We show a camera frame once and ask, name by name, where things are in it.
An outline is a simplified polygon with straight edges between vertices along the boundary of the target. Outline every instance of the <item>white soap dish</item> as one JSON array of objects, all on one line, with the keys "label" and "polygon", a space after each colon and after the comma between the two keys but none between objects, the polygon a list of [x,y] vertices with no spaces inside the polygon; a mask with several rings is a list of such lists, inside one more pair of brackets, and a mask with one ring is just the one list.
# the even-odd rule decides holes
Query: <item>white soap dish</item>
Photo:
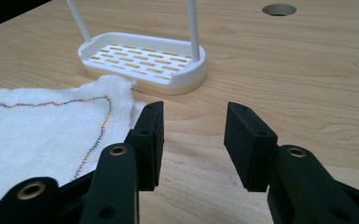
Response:
[{"label": "white soap dish", "polygon": [[195,0],[187,0],[191,42],[147,35],[107,33],[90,37],[73,0],[66,0],[86,42],[78,56],[92,74],[114,74],[135,89],[181,94],[206,78],[206,53],[199,45]]}]

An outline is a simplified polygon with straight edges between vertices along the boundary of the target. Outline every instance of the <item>white plastic rod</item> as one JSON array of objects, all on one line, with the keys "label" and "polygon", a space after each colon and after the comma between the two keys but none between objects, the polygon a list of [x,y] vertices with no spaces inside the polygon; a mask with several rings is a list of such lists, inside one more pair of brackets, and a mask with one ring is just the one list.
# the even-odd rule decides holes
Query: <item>white plastic rod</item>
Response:
[{"label": "white plastic rod", "polygon": [[74,0],[66,0],[66,3],[68,4],[69,8],[71,8],[72,15],[74,15],[75,17],[77,26],[79,27],[80,32],[84,37],[84,40],[89,43],[91,41],[89,31],[87,31],[86,25],[84,24],[83,19],[81,19],[79,9],[77,9]]},{"label": "white plastic rod", "polygon": [[191,52],[194,62],[200,60],[199,28],[197,22],[196,0],[187,0],[188,21],[190,23]]}]

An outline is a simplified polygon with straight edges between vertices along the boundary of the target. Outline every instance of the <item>white towel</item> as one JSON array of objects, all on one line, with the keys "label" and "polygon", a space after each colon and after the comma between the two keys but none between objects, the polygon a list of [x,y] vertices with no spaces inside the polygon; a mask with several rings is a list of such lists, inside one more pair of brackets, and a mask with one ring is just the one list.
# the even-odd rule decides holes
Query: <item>white towel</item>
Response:
[{"label": "white towel", "polygon": [[94,170],[101,151],[124,140],[145,105],[133,100],[131,87],[122,77],[102,76],[69,90],[0,90],[0,199],[31,177],[62,186]]}]

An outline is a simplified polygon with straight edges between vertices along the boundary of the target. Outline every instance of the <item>wooden table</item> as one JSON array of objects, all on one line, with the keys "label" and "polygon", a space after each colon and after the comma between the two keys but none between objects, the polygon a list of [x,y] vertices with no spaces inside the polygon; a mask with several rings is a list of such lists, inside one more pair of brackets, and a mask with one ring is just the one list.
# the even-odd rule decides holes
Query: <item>wooden table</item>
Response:
[{"label": "wooden table", "polygon": [[[92,36],[108,32],[189,39],[186,1],[77,0]],[[208,75],[168,96],[160,186],[141,193],[142,223],[269,223],[266,193],[243,189],[223,146],[229,101],[248,105],[279,136],[307,148],[337,180],[359,189],[359,1],[199,0]],[[77,57],[84,42],[64,1],[0,25],[0,89],[66,89],[92,82]]]}]

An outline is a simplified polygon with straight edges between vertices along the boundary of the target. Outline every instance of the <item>round hole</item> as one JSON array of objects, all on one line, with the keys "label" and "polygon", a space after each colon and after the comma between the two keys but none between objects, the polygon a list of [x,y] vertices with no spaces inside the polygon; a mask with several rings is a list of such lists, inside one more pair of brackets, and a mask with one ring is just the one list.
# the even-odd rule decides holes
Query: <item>round hole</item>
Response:
[{"label": "round hole", "polygon": [[115,206],[109,205],[100,210],[100,218],[107,220],[114,217],[116,214]]},{"label": "round hole", "polygon": [[43,182],[35,181],[33,183],[25,185],[17,193],[17,198],[20,200],[29,200],[41,194],[46,188]]},{"label": "round hole", "polygon": [[109,150],[109,154],[112,156],[120,156],[127,152],[127,149],[125,147],[114,147]]},{"label": "round hole", "polygon": [[331,213],[334,217],[336,217],[336,218],[338,218],[338,219],[340,219],[340,220],[342,220],[342,221],[351,221],[351,216],[350,216],[350,214],[348,214],[347,212],[345,212],[345,211],[342,210],[342,209],[339,209],[339,208],[331,208],[331,209],[330,209],[330,213]]},{"label": "round hole", "polygon": [[297,10],[295,7],[287,4],[272,4],[263,7],[262,11],[270,16],[289,16],[294,14]]},{"label": "round hole", "polygon": [[300,148],[295,148],[295,147],[291,147],[289,149],[287,149],[287,152],[294,156],[294,157],[299,157],[299,158],[304,158],[307,154],[304,152],[304,150],[300,149]]}]

